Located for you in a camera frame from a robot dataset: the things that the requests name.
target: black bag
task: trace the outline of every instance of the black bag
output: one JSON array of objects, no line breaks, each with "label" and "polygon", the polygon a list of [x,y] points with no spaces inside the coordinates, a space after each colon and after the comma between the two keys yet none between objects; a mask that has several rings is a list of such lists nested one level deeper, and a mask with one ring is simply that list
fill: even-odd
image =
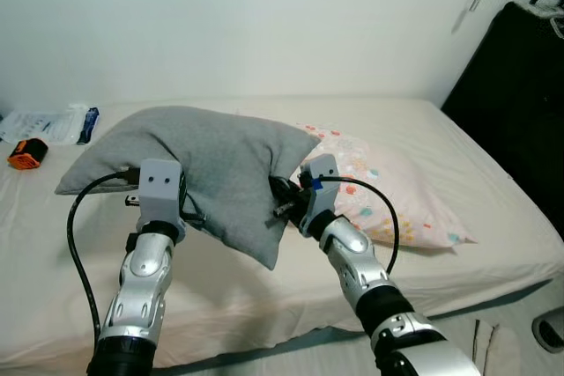
[{"label": "black bag", "polygon": [[564,237],[564,10],[537,1],[495,17],[442,111]]}]

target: floor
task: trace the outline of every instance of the floor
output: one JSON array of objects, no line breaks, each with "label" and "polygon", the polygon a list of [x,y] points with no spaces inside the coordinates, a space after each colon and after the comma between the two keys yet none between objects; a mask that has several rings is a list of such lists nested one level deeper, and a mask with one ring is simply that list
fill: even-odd
[{"label": "floor", "polygon": [[[522,376],[562,376],[564,374],[564,352],[553,355],[544,351],[531,333],[531,323],[538,315],[563,304],[564,276],[511,305],[442,319],[436,321],[435,324],[450,341],[456,343],[468,355],[471,355],[471,335],[476,319],[485,320],[492,325],[501,324],[512,328],[521,343]],[[238,365],[190,373],[191,376],[270,376],[272,374],[277,376],[341,374],[365,376],[380,373],[375,369],[369,342],[364,337],[260,358]]]}]

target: cable connector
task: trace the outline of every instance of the cable connector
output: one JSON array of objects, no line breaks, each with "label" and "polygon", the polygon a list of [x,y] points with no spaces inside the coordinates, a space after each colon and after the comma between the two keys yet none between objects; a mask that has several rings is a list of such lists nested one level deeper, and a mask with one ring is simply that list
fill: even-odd
[{"label": "cable connector", "polygon": [[121,178],[126,180],[130,185],[139,185],[140,177],[141,169],[138,167],[129,167],[127,170],[121,172]]},{"label": "cable connector", "polygon": [[139,207],[139,197],[137,195],[128,195],[125,197],[125,205],[130,207]]}]

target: mattress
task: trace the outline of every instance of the mattress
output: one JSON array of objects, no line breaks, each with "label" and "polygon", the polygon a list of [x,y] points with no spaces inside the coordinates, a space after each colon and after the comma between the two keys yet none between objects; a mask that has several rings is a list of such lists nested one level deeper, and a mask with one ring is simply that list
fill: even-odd
[{"label": "mattress", "polygon": [[[545,216],[429,102],[342,97],[113,105],[100,108],[94,140],[128,114],[164,104],[317,123],[409,156],[478,240],[442,251],[402,247],[393,279],[422,313],[476,305],[564,271],[564,243]],[[12,148],[1,143],[0,155]],[[73,198],[53,194],[84,148],[52,147],[33,171],[0,166],[0,374],[17,367],[29,374],[82,373],[92,355],[91,318],[66,246]],[[89,196],[75,224],[102,317],[137,222],[138,210],[126,208],[123,199],[124,194]],[[386,264],[390,248],[378,247],[377,255]],[[268,348],[314,328],[361,331],[326,257],[293,228],[286,229],[272,272],[191,230],[174,251],[173,275],[155,366]]]}]

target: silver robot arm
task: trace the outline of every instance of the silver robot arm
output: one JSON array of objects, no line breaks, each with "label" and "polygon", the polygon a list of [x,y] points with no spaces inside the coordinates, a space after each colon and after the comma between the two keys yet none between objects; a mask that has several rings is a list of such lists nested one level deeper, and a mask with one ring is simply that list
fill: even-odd
[{"label": "silver robot arm", "polygon": [[172,279],[174,246],[182,241],[185,198],[178,162],[147,159],[141,164],[138,205],[141,217],[131,234],[120,272],[120,288],[108,310],[87,373],[90,376],[148,376]]},{"label": "silver robot arm", "polygon": [[341,289],[371,339],[376,366],[383,376],[479,376],[472,361],[401,294],[375,256],[364,232],[346,217],[337,217],[334,202],[339,182],[332,155],[324,154],[301,167],[305,189],[271,179],[281,201],[275,216],[286,216],[304,237],[314,237],[337,271]]}]

